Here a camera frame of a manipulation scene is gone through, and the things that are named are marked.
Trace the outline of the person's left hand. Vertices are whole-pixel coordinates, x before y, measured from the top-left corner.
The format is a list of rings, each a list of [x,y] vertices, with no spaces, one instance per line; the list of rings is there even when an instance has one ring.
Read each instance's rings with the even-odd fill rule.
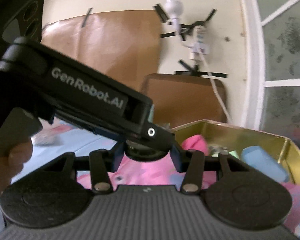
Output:
[[[24,168],[24,164],[32,157],[33,144],[31,138],[15,145],[7,157],[0,158],[0,195],[11,184],[12,178]]]

